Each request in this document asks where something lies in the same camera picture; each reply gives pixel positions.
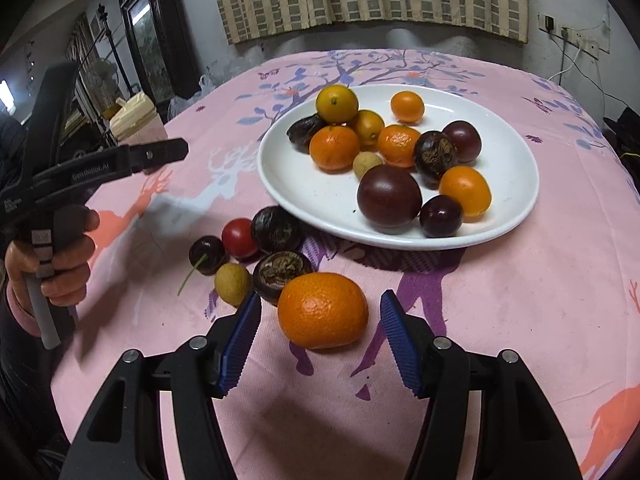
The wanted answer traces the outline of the person's left hand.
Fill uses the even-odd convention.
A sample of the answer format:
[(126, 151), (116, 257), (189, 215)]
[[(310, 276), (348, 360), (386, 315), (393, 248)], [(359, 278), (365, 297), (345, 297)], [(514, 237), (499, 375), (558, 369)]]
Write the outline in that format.
[[(55, 307), (70, 307), (79, 304), (87, 293), (90, 278), (89, 260), (96, 250), (96, 244), (88, 236), (100, 225), (98, 213), (85, 209), (85, 233), (73, 244), (55, 254), (51, 264), (54, 271), (52, 278), (47, 278), (40, 285), (40, 290)], [(4, 259), (9, 285), (6, 293), (13, 309), (32, 315), (26, 274), (34, 274), (39, 266), (35, 249), (29, 244), (11, 242)]]

